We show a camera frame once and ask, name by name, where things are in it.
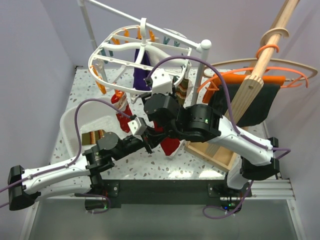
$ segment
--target white plastic tub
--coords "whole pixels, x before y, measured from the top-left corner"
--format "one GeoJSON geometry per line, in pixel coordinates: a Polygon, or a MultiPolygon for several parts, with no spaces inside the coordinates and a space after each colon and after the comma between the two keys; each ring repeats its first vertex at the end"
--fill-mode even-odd
{"type": "MultiPolygon", "coordinates": [[[[110,98],[107,96],[101,96],[99,99],[110,103],[110,98]]],[[[60,119],[61,133],[70,158],[77,155],[78,152],[78,141],[74,122],[76,108],[75,106],[66,111],[60,119]]],[[[82,136],[83,133],[100,129],[106,132],[114,132],[121,139],[128,135],[120,128],[115,110],[96,101],[90,101],[81,106],[78,113],[78,127],[80,129],[80,136],[82,136]]],[[[92,146],[93,145],[81,146],[81,152],[90,149],[92,146]]]]}

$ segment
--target yellow clothespin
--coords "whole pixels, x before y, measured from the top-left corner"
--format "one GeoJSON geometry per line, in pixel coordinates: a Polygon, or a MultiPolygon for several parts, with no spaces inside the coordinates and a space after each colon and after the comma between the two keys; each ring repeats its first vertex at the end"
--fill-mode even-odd
{"type": "Polygon", "coordinates": [[[138,26],[137,39],[141,39],[140,27],[138,26]]]}
{"type": "Polygon", "coordinates": [[[124,34],[125,37],[129,38],[130,37],[130,33],[127,29],[124,28],[124,34]]]}
{"type": "Polygon", "coordinates": [[[150,35],[151,42],[154,42],[155,41],[155,35],[151,30],[149,30],[149,35],[150,35]]]}
{"type": "MultiPolygon", "coordinates": [[[[99,79],[102,79],[102,78],[99,76],[99,74],[98,74],[95,66],[91,65],[90,68],[92,69],[92,71],[94,72],[94,74],[95,74],[99,79]]],[[[96,83],[97,86],[99,87],[99,89],[100,89],[100,91],[102,92],[102,94],[106,94],[106,93],[107,93],[107,90],[106,90],[105,86],[103,86],[102,84],[100,84],[100,83],[97,82],[97,81],[95,81],[95,83],[96,83]]]]}
{"type": "Polygon", "coordinates": [[[116,45],[120,45],[119,39],[111,38],[112,42],[116,45]]]}

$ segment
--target terrazzo tabletop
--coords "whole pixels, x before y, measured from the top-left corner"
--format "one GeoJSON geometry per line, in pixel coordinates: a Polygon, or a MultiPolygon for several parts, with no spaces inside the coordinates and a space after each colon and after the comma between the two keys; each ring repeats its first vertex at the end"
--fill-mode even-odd
{"type": "MultiPolygon", "coordinates": [[[[133,70],[129,69],[118,81],[119,85],[130,87],[133,84],[133,70]]],[[[190,81],[194,84],[197,75],[197,69],[192,68],[189,72],[190,81]]],[[[117,76],[117,69],[106,69],[108,79],[113,79],[117,76]]],[[[201,103],[205,90],[202,89],[199,93],[198,102],[201,103]]],[[[114,91],[109,91],[106,95],[111,97],[114,91]]],[[[191,104],[191,96],[189,94],[184,106],[191,104]]],[[[66,110],[77,106],[80,102],[89,98],[101,97],[102,93],[97,87],[95,81],[90,76],[87,69],[78,68],[75,73],[73,86],[70,92],[66,110]]],[[[150,124],[146,114],[143,111],[143,104],[140,99],[135,104],[131,104],[130,108],[133,114],[139,117],[144,117],[146,123],[150,124]]],[[[249,127],[250,133],[265,138],[265,132],[262,124],[249,127]]],[[[153,149],[152,154],[148,154],[145,149],[140,149],[123,159],[115,162],[115,166],[101,173],[103,179],[139,179],[139,180],[172,180],[172,179],[224,179],[225,172],[210,165],[209,163],[193,156],[184,150],[183,143],[174,157],[165,156],[161,146],[153,149]]],[[[73,156],[69,156],[61,131],[51,157],[51,164],[67,160],[73,156]]]]}

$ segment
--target red sock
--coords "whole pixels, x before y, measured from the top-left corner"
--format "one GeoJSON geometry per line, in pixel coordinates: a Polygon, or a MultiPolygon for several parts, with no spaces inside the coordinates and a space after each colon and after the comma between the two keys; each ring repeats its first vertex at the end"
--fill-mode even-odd
{"type": "MultiPolygon", "coordinates": [[[[154,129],[157,132],[163,132],[163,128],[159,127],[154,121],[154,129]]],[[[161,143],[161,148],[166,156],[170,156],[180,145],[180,141],[177,138],[166,137],[161,143]]]]}

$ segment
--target wall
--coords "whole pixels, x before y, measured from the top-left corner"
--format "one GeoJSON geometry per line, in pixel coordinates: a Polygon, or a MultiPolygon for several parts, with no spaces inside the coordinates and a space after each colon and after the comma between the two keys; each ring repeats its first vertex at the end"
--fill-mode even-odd
{"type": "MultiPolygon", "coordinates": [[[[0,188],[11,167],[48,164],[74,67],[39,0],[0,7],[0,188]]],[[[7,191],[0,203],[8,201],[7,191]]],[[[0,239],[19,239],[26,210],[0,209],[0,239]]]]}
{"type": "MultiPolygon", "coordinates": [[[[281,58],[312,65],[320,70],[320,2],[300,1],[289,22],[289,40],[282,40],[281,58]]],[[[290,178],[307,239],[320,239],[317,205],[320,197],[320,76],[310,88],[281,90],[267,119],[270,135],[292,152],[281,160],[281,171],[290,178]]]]}
{"type": "MultiPolygon", "coordinates": [[[[93,50],[77,1],[41,1],[72,63],[87,66],[93,50]]],[[[283,4],[282,0],[99,1],[136,18],[145,17],[158,27],[176,30],[197,43],[203,39],[211,40],[211,63],[253,57],[261,36],[270,28],[283,4]]],[[[135,24],[87,2],[85,4],[98,44],[114,30],[135,24]]],[[[195,50],[193,55],[200,56],[195,50]]],[[[133,60],[133,54],[117,52],[115,57],[133,60]]]]}

